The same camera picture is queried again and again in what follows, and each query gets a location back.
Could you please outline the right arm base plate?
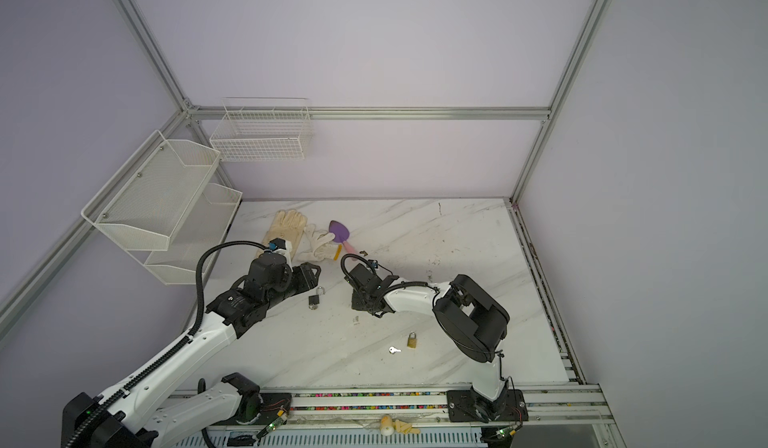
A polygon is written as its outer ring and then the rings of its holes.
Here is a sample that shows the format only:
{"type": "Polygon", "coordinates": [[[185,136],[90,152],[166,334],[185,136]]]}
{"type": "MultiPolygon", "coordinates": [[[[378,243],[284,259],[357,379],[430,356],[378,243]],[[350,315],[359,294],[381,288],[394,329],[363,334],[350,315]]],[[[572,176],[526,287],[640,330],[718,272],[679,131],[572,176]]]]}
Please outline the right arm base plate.
{"type": "Polygon", "coordinates": [[[508,388],[495,401],[489,401],[472,389],[449,390],[446,393],[451,422],[527,422],[527,403],[523,392],[508,388]]]}

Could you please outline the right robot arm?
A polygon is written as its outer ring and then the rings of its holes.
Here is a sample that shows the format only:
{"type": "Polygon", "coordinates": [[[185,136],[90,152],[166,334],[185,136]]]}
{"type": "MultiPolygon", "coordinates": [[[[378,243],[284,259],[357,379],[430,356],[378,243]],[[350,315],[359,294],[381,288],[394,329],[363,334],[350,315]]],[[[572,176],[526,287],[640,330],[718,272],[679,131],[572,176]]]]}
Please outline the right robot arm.
{"type": "Polygon", "coordinates": [[[434,318],[457,349],[477,365],[470,397],[478,411],[494,416],[506,404],[511,382],[503,375],[503,350],[510,315],[470,276],[449,282],[407,280],[390,269],[382,277],[378,261],[347,253],[340,260],[344,280],[352,288],[352,308],[382,318],[400,312],[434,318]]]}

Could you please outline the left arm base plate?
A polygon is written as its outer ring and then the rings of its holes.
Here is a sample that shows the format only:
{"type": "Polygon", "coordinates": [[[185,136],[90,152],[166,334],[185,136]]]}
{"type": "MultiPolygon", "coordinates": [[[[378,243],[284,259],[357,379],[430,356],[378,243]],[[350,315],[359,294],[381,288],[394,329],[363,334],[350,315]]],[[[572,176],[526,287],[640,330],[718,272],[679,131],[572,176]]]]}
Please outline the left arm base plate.
{"type": "Polygon", "coordinates": [[[292,404],[290,393],[259,393],[252,396],[245,405],[245,411],[240,415],[241,425],[267,425],[272,422],[279,412],[287,413],[292,404]]]}

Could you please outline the aluminium rail frame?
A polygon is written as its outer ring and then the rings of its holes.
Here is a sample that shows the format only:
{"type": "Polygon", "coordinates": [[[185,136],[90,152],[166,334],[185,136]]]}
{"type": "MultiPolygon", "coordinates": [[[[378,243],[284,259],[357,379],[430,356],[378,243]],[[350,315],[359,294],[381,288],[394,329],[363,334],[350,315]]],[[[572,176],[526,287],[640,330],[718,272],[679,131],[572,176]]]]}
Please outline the aluminium rail frame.
{"type": "MultiPolygon", "coordinates": [[[[377,390],[299,390],[293,397],[290,410],[279,412],[288,420],[302,425],[339,424],[381,419],[385,415],[405,422],[423,424],[453,423],[483,426],[496,437],[506,439],[513,431],[528,423],[592,425],[607,447],[620,447],[621,435],[610,413],[607,402],[597,386],[564,385],[544,388],[528,387],[523,392],[527,403],[527,422],[451,422],[448,416],[446,393],[452,389],[396,388],[377,390]]],[[[225,379],[212,387],[166,406],[171,390],[158,385],[143,384],[132,389],[119,388],[105,396],[101,403],[109,413],[120,415],[122,423],[132,431],[157,431],[157,442],[168,445],[185,436],[218,422],[239,424],[247,401],[261,391],[244,381],[225,379]]]]}

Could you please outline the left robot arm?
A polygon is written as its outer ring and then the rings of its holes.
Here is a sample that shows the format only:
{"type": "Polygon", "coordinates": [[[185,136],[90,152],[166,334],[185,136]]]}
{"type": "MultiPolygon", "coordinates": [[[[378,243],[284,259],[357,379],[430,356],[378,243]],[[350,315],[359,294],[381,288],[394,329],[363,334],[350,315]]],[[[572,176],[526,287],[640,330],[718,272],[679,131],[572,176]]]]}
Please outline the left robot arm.
{"type": "Polygon", "coordinates": [[[91,397],[75,396],[63,409],[64,447],[166,447],[220,421],[271,424],[285,419],[290,396],[270,402],[260,387],[235,372],[168,409],[163,403],[207,360],[241,338],[280,302],[319,286],[321,269],[293,265],[287,241],[261,248],[246,275],[212,302],[204,298],[203,268],[223,244],[199,258],[196,314],[191,327],[124,380],[91,397]]]}

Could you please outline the black padlock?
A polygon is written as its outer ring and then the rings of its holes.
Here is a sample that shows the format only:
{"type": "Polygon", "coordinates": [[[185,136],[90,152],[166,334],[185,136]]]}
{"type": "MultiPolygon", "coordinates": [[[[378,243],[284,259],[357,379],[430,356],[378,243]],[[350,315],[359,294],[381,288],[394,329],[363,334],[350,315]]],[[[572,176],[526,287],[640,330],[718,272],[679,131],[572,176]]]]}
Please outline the black padlock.
{"type": "Polygon", "coordinates": [[[325,288],[318,286],[315,292],[308,297],[308,307],[310,310],[316,310],[320,304],[321,296],[325,294],[325,288]]]}

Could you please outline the purple pink trowel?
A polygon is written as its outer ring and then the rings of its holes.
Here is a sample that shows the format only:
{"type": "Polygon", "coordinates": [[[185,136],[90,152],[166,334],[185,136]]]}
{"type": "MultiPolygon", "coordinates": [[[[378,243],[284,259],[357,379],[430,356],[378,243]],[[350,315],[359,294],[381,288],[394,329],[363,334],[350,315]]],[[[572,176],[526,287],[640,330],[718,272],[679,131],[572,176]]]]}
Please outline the purple pink trowel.
{"type": "Polygon", "coordinates": [[[351,254],[358,254],[359,251],[350,242],[350,230],[340,221],[331,220],[328,225],[328,231],[333,235],[335,243],[342,249],[351,254]]]}

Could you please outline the beige leather glove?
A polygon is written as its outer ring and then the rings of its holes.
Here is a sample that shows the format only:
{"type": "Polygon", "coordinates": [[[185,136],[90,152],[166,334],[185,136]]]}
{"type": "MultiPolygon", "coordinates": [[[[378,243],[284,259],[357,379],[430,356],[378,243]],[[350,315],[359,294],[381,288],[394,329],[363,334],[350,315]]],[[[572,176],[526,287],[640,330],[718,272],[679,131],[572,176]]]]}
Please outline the beige leather glove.
{"type": "Polygon", "coordinates": [[[294,259],[304,236],[306,225],[307,217],[303,213],[295,209],[279,210],[264,235],[262,244],[268,246],[275,238],[283,239],[291,244],[290,257],[294,259]]]}

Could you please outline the brass padlock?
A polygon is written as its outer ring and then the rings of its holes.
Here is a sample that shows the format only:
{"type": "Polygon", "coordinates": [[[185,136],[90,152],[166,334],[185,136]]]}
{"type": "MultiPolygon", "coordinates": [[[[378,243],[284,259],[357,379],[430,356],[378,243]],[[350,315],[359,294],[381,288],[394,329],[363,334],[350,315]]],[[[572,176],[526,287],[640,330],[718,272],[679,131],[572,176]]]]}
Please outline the brass padlock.
{"type": "Polygon", "coordinates": [[[410,349],[415,349],[417,347],[417,343],[418,343],[417,333],[411,332],[407,338],[407,347],[410,349]]]}

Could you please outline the beige toy on rail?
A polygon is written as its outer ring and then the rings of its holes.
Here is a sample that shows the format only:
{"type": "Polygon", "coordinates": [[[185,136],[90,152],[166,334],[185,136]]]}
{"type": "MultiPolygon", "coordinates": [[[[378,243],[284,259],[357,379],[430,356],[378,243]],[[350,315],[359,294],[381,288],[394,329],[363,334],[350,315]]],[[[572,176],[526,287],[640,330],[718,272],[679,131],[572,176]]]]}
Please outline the beige toy on rail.
{"type": "Polygon", "coordinates": [[[412,423],[392,418],[390,415],[385,415],[380,419],[379,433],[383,437],[390,437],[395,434],[419,435],[421,430],[414,427],[412,423]]]}

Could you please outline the lower white mesh shelf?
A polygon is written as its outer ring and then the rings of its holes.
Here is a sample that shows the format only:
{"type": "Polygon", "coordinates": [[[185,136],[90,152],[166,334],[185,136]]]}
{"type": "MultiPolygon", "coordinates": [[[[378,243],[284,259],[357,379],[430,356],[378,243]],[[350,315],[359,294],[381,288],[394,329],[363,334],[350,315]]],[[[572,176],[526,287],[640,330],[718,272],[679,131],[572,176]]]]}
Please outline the lower white mesh shelf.
{"type": "Polygon", "coordinates": [[[224,240],[241,200],[238,190],[208,184],[170,248],[151,252],[144,267],[165,285],[194,285],[200,256],[224,240]]]}

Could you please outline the white knit glove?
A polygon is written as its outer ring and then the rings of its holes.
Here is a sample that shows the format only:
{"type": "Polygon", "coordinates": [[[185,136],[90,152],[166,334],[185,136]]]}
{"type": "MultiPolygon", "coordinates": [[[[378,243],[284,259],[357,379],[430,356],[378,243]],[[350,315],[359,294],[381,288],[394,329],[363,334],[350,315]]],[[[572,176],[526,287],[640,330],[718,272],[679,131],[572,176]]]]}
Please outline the white knit glove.
{"type": "Polygon", "coordinates": [[[327,259],[333,259],[337,251],[335,235],[327,230],[321,230],[315,224],[308,224],[304,227],[309,248],[297,254],[297,260],[300,262],[320,262],[327,259]]]}

